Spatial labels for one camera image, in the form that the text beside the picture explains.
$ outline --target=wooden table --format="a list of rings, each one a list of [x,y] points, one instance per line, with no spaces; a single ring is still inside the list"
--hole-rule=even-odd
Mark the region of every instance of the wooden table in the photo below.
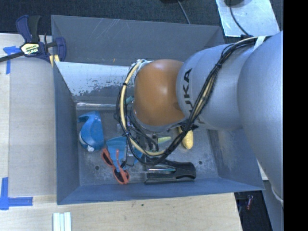
[[[3,47],[22,43],[19,35],[0,34],[0,57],[6,55]],[[9,176],[10,163],[10,74],[6,74],[6,62],[0,64],[0,117],[0,177],[4,178]],[[57,205],[55,194],[35,195],[33,206],[0,210],[0,230],[52,230],[55,212],[71,212],[74,231],[243,230],[233,193],[76,205]]]

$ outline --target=yellow object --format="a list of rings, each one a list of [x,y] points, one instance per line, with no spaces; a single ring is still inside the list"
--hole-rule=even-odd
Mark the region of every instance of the yellow object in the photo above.
[[[49,56],[49,60],[50,60],[50,63],[51,63],[51,66],[53,67],[53,61],[55,60],[56,62],[59,62],[60,59],[59,59],[59,56],[56,54],[56,55],[50,55]]]
[[[190,130],[184,139],[182,140],[182,144],[186,149],[191,149],[193,147],[193,131]]]

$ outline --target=black tool handle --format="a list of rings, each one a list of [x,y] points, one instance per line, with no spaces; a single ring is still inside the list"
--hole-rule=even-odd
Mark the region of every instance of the black tool handle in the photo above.
[[[175,170],[170,171],[168,173],[147,173],[146,178],[147,181],[154,180],[154,181],[166,181],[166,180],[178,180],[182,178],[190,178],[195,179],[197,176],[196,168],[191,162],[175,162],[165,160],[164,162],[160,163],[162,166],[172,167]]]

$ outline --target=blue clamp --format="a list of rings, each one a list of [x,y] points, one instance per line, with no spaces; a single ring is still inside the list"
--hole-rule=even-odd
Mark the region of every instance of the blue clamp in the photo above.
[[[84,122],[79,133],[79,141],[88,152],[98,151],[104,145],[103,127],[98,111],[88,112],[78,117],[78,123]]]
[[[16,46],[4,47],[4,52],[8,55],[19,53],[21,50]],[[8,60],[6,63],[6,74],[8,75],[11,72],[11,60]]]
[[[0,210],[8,210],[11,206],[32,206],[33,197],[8,197],[8,181],[8,177],[2,178]]]
[[[37,26],[40,16],[23,15],[16,20],[18,33],[24,38],[24,45],[38,44],[38,51],[31,54],[24,54],[25,57],[37,57],[50,63],[50,53],[47,44],[39,41],[37,34]],[[60,61],[64,61],[66,57],[66,44],[63,37],[56,38],[56,46],[58,48],[58,56]]]
[[[113,162],[113,164],[116,167],[116,171],[120,172],[120,168],[119,165],[117,163],[117,160],[119,160],[120,164],[123,163],[124,158],[126,157],[126,144],[127,144],[127,138],[124,136],[119,136],[119,137],[115,137],[112,139],[109,139],[106,141],[106,145],[107,145],[107,150],[110,154],[110,158]],[[136,148],[134,148],[134,152],[138,157],[142,156],[142,153],[140,151],[138,151]],[[138,160],[137,158],[135,158],[133,164],[137,163]]]

